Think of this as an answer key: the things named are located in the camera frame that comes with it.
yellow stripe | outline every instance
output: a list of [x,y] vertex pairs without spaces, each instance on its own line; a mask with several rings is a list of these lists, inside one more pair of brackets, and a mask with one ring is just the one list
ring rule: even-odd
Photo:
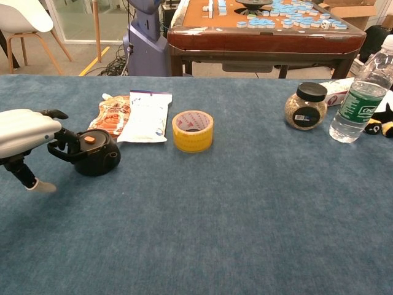
[[[110,49],[109,46],[105,47],[105,49],[101,52],[101,57]],[[98,58],[96,57],[82,72],[80,72],[79,77],[83,77],[87,72],[97,63]]]
[[393,122],[389,122],[383,125],[382,127],[382,134],[386,136],[386,133],[393,127]]
[[368,121],[368,123],[369,123],[369,124],[374,124],[374,123],[380,124],[381,121],[378,121],[378,120],[375,120],[375,119],[371,118],[371,119]]

white chair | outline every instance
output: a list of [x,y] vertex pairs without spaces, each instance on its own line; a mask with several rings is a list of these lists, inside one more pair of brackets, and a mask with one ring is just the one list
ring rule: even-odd
[[69,61],[72,61],[66,47],[60,42],[53,29],[52,19],[39,0],[0,0],[0,30],[12,33],[12,35],[7,38],[7,54],[11,74],[14,73],[11,40],[16,37],[20,38],[23,59],[25,65],[27,65],[24,37],[37,37],[59,74],[63,75],[59,64],[49,51],[46,42],[37,34],[38,32],[46,33],[50,31],[61,49],[63,49],[64,53],[67,55]]

plastic water bottle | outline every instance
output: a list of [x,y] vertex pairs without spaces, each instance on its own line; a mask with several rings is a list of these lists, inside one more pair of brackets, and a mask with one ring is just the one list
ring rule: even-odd
[[355,77],[329,134],[342,143],[352,143],[362,133],[375,109],[393,84],[393,35],[388,35],[376,53]]

packing tape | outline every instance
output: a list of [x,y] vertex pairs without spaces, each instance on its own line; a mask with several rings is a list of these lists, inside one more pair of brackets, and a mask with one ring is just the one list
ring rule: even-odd
[[202,111],[184,111],[172,120],[174,145],[183,152],[202,152],[213,141],[213,117]]

bottle cap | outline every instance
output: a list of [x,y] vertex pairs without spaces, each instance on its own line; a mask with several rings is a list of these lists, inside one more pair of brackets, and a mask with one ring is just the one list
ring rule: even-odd
[[393,51],[393,35],[387,35],[385,41],[382,44],[382,48]]
[[299,84],[296,91],[297,96],[302,100],[318,103],[323,101],[327,94],[327,89],[313,82],[304,82]]

